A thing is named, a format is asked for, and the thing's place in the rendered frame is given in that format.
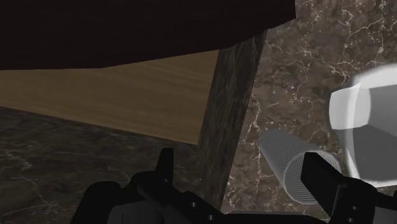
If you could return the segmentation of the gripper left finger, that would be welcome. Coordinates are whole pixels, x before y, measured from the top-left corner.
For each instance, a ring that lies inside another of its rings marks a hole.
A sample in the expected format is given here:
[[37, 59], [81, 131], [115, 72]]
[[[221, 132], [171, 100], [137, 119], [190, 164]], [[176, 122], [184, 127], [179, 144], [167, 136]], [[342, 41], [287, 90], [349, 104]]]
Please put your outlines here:
[[173, 171], [174, 149], [163, 148], [155, 170], [133, 175], [127, 186], [91, 184], [70, 224], [223, 224], [219, 210], [173, 187]]

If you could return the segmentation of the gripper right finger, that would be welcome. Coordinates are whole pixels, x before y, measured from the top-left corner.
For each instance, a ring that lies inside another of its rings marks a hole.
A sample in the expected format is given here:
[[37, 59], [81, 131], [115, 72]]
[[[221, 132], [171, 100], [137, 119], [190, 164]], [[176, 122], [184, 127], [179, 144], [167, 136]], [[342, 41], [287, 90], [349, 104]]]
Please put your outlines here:
[[397, 191], [385, 195], [344, 176], [317, 153], [304, 155], [301, 181], [330, 216], [328, 224], [397, 224]]

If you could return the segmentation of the white rounded vessel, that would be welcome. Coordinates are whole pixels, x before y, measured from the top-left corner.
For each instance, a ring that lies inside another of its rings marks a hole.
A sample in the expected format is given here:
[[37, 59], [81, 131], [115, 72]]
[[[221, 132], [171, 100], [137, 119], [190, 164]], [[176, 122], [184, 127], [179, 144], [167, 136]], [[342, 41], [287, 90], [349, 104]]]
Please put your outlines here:
[[330, 95], [328, 116], [349, 175], [375, 187], [397, 185], [397, 63], [354, 76]]

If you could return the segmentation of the grey ribbed cylinder cup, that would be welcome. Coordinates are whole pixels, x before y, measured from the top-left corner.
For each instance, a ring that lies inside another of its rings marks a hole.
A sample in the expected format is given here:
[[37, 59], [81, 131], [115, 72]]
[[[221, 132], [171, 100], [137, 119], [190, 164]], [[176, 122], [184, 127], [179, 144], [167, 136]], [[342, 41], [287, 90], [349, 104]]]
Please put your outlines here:
[[294, 201], [301, 204], [317, 203], [301, 182], [305, 153], [315, 152], [338, 172], [342, 171], [338, 160], [331, 153], [280, 129], [264, 131], [261, 135], [259, 149], [285, 192]]

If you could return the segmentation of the dark robot stand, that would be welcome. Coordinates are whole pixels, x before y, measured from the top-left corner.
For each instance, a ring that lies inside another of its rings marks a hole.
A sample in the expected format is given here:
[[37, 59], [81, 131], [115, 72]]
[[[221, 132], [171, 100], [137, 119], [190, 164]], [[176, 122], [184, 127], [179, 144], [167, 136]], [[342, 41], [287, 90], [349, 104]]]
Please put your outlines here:
[[0, 71], [219, 50], [295, 17], [295, 0], [0, 0]]

